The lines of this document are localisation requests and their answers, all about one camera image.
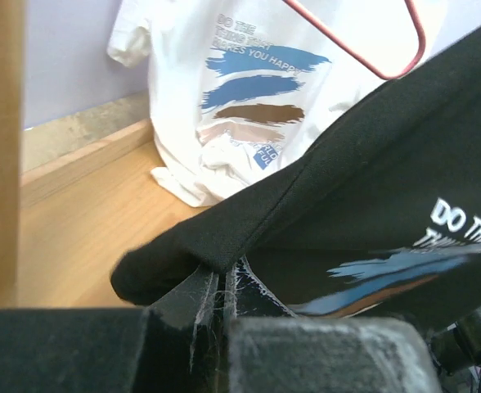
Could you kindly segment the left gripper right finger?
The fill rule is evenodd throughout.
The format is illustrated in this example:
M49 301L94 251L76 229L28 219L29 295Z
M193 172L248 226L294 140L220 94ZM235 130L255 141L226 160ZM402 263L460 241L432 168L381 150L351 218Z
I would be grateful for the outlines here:
M439 392L418 331L395 318L304 318L254 275L226 279L230 392Z

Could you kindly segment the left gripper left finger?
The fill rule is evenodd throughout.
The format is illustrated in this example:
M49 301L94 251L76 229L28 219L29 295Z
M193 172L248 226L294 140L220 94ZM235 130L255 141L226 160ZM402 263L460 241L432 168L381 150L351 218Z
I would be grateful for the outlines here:
M197 269L153 305L0 309L0 392L202 392L219 277Z

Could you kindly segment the black t-shirt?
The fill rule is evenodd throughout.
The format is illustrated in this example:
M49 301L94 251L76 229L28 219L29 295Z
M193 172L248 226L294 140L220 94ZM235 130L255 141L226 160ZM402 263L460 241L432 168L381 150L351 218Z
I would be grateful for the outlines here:
M382 84L295 163L124 255L149 305L197 267L241 261L296 314L405 314L444 328L481 306L481 26Z

